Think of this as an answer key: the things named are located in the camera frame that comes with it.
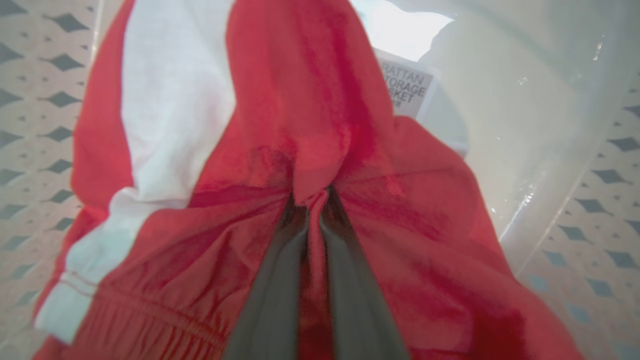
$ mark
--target diamond pattern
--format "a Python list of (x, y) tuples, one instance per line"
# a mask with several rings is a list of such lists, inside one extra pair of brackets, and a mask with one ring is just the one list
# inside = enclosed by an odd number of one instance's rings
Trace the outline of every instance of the diamond pattern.
[(57, 67), (61, 71), (75, 69), (76, 67), (84, 67), (83, 64), (75, 61), (73, 58), (71, 58), (71, 56), (67, 54), (62, 54), (53, 59), (49, 59), (46, 61), (52, 63), (55, 67)]
[(636, 261), (628, 252), (605, 250), (619, 268), (638, 268)]
[(627, 222), (627, 224), (631, 225), (631, 227), (634, 228), (634, 230), (637, 232), (638, 236), (640, 236), (640, 221), (633, 221), (633, 220), (625, 220)]
[(630, 113), (634, 114), (637, 118), (640, 119), (640, 105), (636, 105), (636, 106), (627, 106), (626, 108), (624, 108), (625, 110), (629, 111)]
[(69, 104), (73, 104), (74, 102), (80, 102), (79, 99), (76, 99), (64, 91), (57, 92), (54, 95), (41, 100), (49, 101), (51, 104), (59, 108), (63, 108)]
[(628, 137), (624, 139), (608, 140), (608, 142), (617, 146), (620, 151), (632, 151), (640, 149), (640, 143), (635, 138)]
[(600, 201), (596, 199), (575, 199), (585, 211), (588, 213), (607, 213), (609, 215), (613, 215), (602, 207)]
[(68, 198), (70, 198), (71, 196), (73, 196), (73, 194), (74, 193), (67, 190), (60, 190), (55, 195), (53, 195), (53, 197), (49, 199), (49, 201), (57, 202), (58, 204), (60, 204), (65, 200), (67, 200)]
[(71, 33), (77, 30), (89, 30), (82, 22), (79, 22), (73, 15), (66, 13), (58, 17), (46, 17), (46, 19), (53, 20), (67, 33)]
[(59, 230), (59, 231), (64, 231), (66, 230), (71, 224), (73, 224), (74, 219), (72, 218), (62, 218), (62, 220), (60, 220), (56, 226), (53, 227), (54, 230)]
[(558, 227), (560, 229), (562, 229), (562, 231), (565, 233), (566, 237), (569, 238), (569, 240), (578, 240), (578, 241), (590, 242), (584, 236), (584, 233), (582, 232), (582, 230), (580, 230), (579, 227), (562, 226), (562, 225), (558, 225)]
[(588, 277), (586, 280), (593, 292), (599, 297), (613, 297), (613, 291), (611, 291), (611, 287), (608, 282), (589, 279)]
[(22, 100), (22, 98), (0, 88), (0, 108), (19, 100)]
[(564, 256), (562, 256), (562, 254), (560, 254), (559, 252), (552, 252), (552, 251), (542, 251), (542, 253), (544, 253), (544, 255), (547, 257), (547, 259), (549, 259), (549, 262), (552, 263), (552, 265), (555, 266), (566, 266), (566, 261), (564, 260)]
[(0, 0), (0, 17), (16, 13), (27, 13), (27, 10), (21, 8), (12, 0)]
[(13, 280), (17, 280), (17, 279), (21, 279), (22, 277), (24, 277), (29, 270), (31, 270), (33, 267), (35, 266), (35, 264), (22, 264), (20, 266), (18, 266), (17, 268), (15, 268), (15, 270), (13, 271), (13, 273), (11, 274), (11, 276), (9, 276), (11, 279)]
[(571, 314), (571, 317), (575, 321), (581, 322), (581, 323), (591, 322), (591, 317), (589, 316), (589, 312), (584, 307), (567, 303), (566, 308), (567, 310), (569, 310), (569, 314)]
[(19, 177), (22, 174), (24, 173), (19, 171), (13, 171), (7, 168), (0, 170), (0, 186), (7, 185), (16, 177)]
[(5, 220), (11, 219), (24, 208), (26, 208), (25, 205), (7, 204), (0, 210), (0, 218)]
[(630, 182), (624, 180), (620, 174), (615, 170), (592, 170), (594, 174), (596, 174), (605, 184), (613, 184), (613, 183), (628, 183)]
[(15, 249), (19, 248), (20, 245), (22, 245), (22, 243), (27, 241), (28, 238), (29, 238), (29, 236), (14, 235), (9, 239), (8, 242), (5, 243), (4, 246), (2, 246), (2, 250), (3, 251), (14, 251)]
[(50, 133), (44, 136), (50, 138), (51, 140), (61, 142), (62, 140), (72, 136), (73, 134), (74, 132), (67, 129), (66, 127), (58, 126), (54, 131), (51, 131)]
[(21, 138), (22, 136), (14, 135), (11, 133), (7, 133), (4, 130), (0, 130), (0, 150), (4, 149), (5, 146)]
[(20, 58), (23, 58), (23, 56), (11, 50), (3, 42), (0, 42), (0, 65), (6, 63), (7, 61)]
[(543, 277), (536, 276), (536, 275), (528, 275), (527, 278), (529, 279), (529, 282), (531, 283), (531, 285), (535, 290), (540, 292), (549, 291), (549, 285), (547, 284), (547, 281)]
[(26, 304), (29, 304), (36, 297), (36, 295), (38, 295), (38, 293), (40, 293), (38, 290), (31, 290), (31, 291), (25, 292), (24, 294), (22, 294), (20, 299), (18, 299), (15, 305), (25, 306)]
[(616, 344), (618, 360), (638, 360), (640, 359), (640, 347), (626, 344)]
[(59, 159), (55, 163), (53, 163), (50, 167), (44, 169), (51, 172), (55, 172), (56, 174), (61, 174), (66, 169), (71, 167), (71, 163), (67, 160)]

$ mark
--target white stripe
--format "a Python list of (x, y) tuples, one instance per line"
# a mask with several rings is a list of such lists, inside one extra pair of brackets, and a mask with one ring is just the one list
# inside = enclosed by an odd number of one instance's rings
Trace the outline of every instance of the white stripe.
[(65, 273), (36, 317), (39, 329), (71, 343), (98, 283), (126, 258), (149, 215), (187, 206), (236, 105), (225, 47), (231, 5), (136, 1), (122, 60), (134, 187), (118, 191), (109, 218), (71, 247)]

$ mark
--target tiled floor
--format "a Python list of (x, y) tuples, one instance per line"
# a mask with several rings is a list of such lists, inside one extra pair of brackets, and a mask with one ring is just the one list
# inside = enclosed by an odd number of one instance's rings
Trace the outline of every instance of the tiled floor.
[[(116, 3), (0, 0), (2, 360), (29, 359), (43, 339), (31, 309), (79, 208), (71, 135), (108, 23), (97, 14), (110, 18)], [(577, 187), (515, 266), (588, 359), (640, 359), (640, 74), (627, 90)]]
[(33, 301), (79, 203), (69, 187), (96, 0), (0, 0), (0, 359), (29, 359)]
[(640, 359), (640, 73), (518, 278), (588, 358)]

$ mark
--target white tile floor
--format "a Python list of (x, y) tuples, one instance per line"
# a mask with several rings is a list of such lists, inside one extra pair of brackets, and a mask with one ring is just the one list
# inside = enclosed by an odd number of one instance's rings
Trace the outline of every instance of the white tile floor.
[[(42, 340), (31, 307), (79, 205), (68, 134), (120, 2), (0, 0), (2, 360), (30, 358)], [(444, 138), (452, 119), (466, 125), (467, 161), (519, 279), (588, 358), (640, 359), (640, 3), (393, 3), (452, 19), (435, 37), (406, 33), (429, 42), (416, 66), (441, 75), (419, 120)], [(594, 172), (605, 170), (625, 181)]]

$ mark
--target clothing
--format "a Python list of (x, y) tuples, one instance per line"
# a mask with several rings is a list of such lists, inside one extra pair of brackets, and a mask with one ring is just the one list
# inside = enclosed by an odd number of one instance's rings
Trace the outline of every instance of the clothing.
[(126, 0), (75, 130), (84, 208), (35, 359), (220, 358), (291, 194), (298, 355), (331, 359), (330, 185), (413, 358), (581, 358), (511, 274), (463, 160), (393, 117), (346, 0)]

